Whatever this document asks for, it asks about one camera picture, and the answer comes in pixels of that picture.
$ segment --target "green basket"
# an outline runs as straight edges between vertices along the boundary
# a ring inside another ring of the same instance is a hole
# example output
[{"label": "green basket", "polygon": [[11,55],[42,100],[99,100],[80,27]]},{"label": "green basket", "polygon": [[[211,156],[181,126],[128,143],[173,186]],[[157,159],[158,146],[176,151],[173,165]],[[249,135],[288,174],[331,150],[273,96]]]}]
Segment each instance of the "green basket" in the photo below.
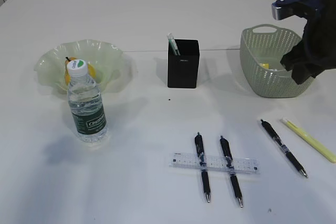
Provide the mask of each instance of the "green basket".
[{"label": "green basket", "polygon": [[[254,29],[272,27],[273,33],[256,33]],[[243,30],[240,41],[240,64],[253,91],[261,97],[289,98],[302,94],[312,83],[310,77],[303,84],[296,84],[291,71],[280,64],[283,55],[301,40],[292,30],[263,24]],[[261,63],[268,63],[269,69]]]}]

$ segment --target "glass bowl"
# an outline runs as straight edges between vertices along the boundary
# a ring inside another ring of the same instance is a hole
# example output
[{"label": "glass bowl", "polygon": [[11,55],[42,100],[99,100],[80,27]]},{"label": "glass bowl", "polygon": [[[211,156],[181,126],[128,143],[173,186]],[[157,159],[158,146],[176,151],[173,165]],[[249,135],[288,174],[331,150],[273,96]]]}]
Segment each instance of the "glass bowl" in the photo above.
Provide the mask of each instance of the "glass bowl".
[{"label": "glass bowl", "polygon": [[42,55],[35,64],[34,71],[37,72],[39,83],[66,93],[66,57],[82,59],[92,65],[96,70],[95,81],[101,91],[111,81],[113,73],[122,67],[122,51],[113,44],[92,39],[64,43]]}]

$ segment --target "pen holder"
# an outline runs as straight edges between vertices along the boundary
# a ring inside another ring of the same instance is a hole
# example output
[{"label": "pen holder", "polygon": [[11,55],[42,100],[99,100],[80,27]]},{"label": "pen holder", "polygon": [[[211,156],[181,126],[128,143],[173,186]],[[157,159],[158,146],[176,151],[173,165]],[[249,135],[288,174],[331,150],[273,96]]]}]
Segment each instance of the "pen holder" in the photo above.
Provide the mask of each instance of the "pen holder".
[{"label": "pen holder", "polygon": [[168,87],[195,89],[197,84],[199,46],[197,40],[176,39],[181,55],[175,55],[168,44]]}]

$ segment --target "bottle cap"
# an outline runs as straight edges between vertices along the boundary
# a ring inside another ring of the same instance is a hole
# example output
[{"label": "bottle cap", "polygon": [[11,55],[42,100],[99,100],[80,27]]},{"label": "bottle cap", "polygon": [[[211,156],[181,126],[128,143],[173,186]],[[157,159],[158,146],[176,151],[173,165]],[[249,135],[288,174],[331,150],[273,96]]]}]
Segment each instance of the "bottle cap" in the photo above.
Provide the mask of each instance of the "bottle cap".
[{"label": "bottle cap", "polygon": [[67,69],[71,77],[84,76],[88,73],[88,65],[84,60],[76,59],[67,64]]}]

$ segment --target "plastic bottle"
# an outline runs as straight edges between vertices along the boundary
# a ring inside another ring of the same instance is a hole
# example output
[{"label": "plastic bottle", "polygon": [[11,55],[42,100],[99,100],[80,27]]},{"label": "plastic bottle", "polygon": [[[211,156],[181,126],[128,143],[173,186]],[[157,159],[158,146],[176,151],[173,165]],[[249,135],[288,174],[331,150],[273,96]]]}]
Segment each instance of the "plastic bottle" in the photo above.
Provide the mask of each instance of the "plastic bottle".
[{"label": "plastic bottle", "polygon": [[99,141],[107,132],[100,89],[88,74],[88,66],[84,60],[72,60],[67,64],[67,69],[71,77],[68,103],[78,136],[87,143]]}]

